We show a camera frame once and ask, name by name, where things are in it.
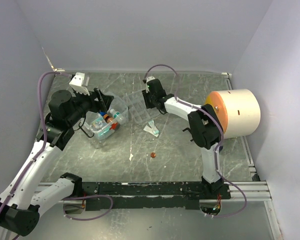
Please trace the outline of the white plastic medicine bottle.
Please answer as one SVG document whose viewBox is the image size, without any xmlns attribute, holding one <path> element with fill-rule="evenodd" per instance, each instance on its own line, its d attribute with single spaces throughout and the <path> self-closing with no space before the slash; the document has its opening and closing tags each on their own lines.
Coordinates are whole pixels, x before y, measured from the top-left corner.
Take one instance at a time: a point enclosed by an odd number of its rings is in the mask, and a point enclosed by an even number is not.
<svg viewBox="0 0 300 240">
<path fill-rule="evenodd" d="M 112 115 L 112 117 L 113 117 L 114 119 L 116 119 L 116 121 L 117 121 L 118 123 L 121 123 L 121 122 L 124 121 L 124 118 L 122 117 L 122 114 L 121 114 L 119 111 L 117 111 L 117 110 L 111 108 L 111 109 L 109 110 L 109 112 L 110 112 L 110 114 Z"/>
</svg>

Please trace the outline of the brown syrup bottle orange cap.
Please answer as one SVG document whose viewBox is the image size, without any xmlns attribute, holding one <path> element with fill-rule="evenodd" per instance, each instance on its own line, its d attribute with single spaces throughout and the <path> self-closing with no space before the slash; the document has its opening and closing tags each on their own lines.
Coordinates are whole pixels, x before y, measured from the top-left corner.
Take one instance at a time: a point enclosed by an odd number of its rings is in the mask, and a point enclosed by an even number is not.
<svg viewBox="0 0 300 240">
<path fill-rule="evenodd" d="M 115 127 L 117 126 L 117 122 L 115 121 L 115 119 L 114 119 L 112 116 L 110 116 L 110 115 L 108 115 L 108 114 L 105 114 L 105 115 L 103 116 L 103 119 L 105 120 L 105 122 L 106 122 L 107 124 L 111 124 L 111 127 L 112 127 L 112 128 L 115 128 Z"/>
</svg>

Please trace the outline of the clear divider tray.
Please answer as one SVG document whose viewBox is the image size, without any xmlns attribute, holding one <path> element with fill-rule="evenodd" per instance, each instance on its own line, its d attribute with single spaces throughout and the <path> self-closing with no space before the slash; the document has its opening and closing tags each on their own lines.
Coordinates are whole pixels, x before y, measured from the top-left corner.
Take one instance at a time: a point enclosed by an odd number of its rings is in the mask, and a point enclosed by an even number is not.
<svg viewBox="0 0 300 240">
<path fill-rule="evenodd" d="M 156 108 L 146 108 L 142 90 L 126 94 L 123 100 L 128 106 L 131 119 L 139 125 L 147 123 L 160 115 Z"/>
</svg>

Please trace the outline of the clear plastic medicine box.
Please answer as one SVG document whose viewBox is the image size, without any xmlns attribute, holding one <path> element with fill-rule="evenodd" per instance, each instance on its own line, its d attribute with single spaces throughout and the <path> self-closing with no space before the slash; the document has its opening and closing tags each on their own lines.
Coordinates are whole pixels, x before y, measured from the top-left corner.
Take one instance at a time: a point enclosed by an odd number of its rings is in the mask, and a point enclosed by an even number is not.
<svg viewBox="0 0 300 240">
<path fill-rule="evenodd" d="M 85 119 L 79 123 L 79 126 L 89 138 L 94 138 L 101 143 L 129 120 L 129 107 L 126 102 L 112 92 L 106 92 L 105 94 L 114 97 L 108 110 L 97 113 L 88 112 Z"/>
</svg>

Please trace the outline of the white teal swab packet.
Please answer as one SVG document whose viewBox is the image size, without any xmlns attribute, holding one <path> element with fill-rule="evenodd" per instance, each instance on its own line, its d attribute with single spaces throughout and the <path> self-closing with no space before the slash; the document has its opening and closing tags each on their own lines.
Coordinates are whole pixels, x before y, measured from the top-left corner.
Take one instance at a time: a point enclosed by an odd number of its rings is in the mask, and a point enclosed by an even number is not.
<svg viewBox="0 0 300 240">
<path fill-rule="evenodd" d="M 150 132 L 153 136 L 158 137 L 159 134 L 160 134 L 160 131 L 159 131 L 158 128 L 155 126 L 154 120 L 149 121 L 148 124 L 149 124 L 149 132 Z"/>
</svg>

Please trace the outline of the clear bandage bag teal header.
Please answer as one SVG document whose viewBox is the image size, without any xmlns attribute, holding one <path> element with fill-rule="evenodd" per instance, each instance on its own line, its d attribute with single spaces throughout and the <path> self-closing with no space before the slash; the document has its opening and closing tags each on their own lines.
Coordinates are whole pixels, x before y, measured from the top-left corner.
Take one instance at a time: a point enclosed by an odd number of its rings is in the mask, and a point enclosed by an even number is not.
<svg viewBox="0 0 300 240">
<path fill-rule="evenodd" d="M 111 136 L 113 133 L 115 132 L 115 130 L 110 129 L 110 128 L 105 128 L 105 129 L 101 129 L 99 131 L 96 132 L 96 138 L 102 142 L 105 141 L 109 136 Z"/>
</svg>

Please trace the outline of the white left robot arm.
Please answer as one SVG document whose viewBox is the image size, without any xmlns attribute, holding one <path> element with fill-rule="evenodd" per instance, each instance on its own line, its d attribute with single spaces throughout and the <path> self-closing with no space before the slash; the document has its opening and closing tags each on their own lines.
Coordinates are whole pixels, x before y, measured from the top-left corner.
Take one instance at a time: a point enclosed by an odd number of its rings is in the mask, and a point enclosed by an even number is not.
<svg viewBox="0 0 300 240">
<path fill-rule="evenodd" d="M 107 112 L 113 95 L 94 88 L 88 94 L 58 90 L 48 103 L 49 113 L 36 136 L 31 153 L 22 168 L 0 194 L 0 227 L 18 236 L 29 235 L 40 217 L 60 200 L 84 196 L 81 177 L 64 173 L 57 182 L 35 194 L 50 163 L 62 153 L 74 135 L 74 125 L 88 112 Z"/>
</svg>

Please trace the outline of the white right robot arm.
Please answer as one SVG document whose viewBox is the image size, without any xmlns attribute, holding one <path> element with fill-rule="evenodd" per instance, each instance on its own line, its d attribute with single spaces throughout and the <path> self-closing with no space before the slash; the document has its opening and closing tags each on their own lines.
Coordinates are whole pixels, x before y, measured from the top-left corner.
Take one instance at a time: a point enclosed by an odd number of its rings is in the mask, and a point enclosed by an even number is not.
<svg viewBox="0 0 300 240">
<path fill-rule="evenodd" d="M 142 91 L 145 106 L 148 109 L 156 108 L 161 114 L 173 114 L 188 122 L 188 131 L 201 151 L 202 193 L 208 199 L 219 194 L 224 184 L 219 173 L 219 152 L 224 139 L 224 130 L 217 117 L 214 107 L 207 103 L 196 105 L 186 102 L 174 94 L 167 94 L 161 81 L 153 76 L 143 80 L 145 89 Z"/>
</svg>

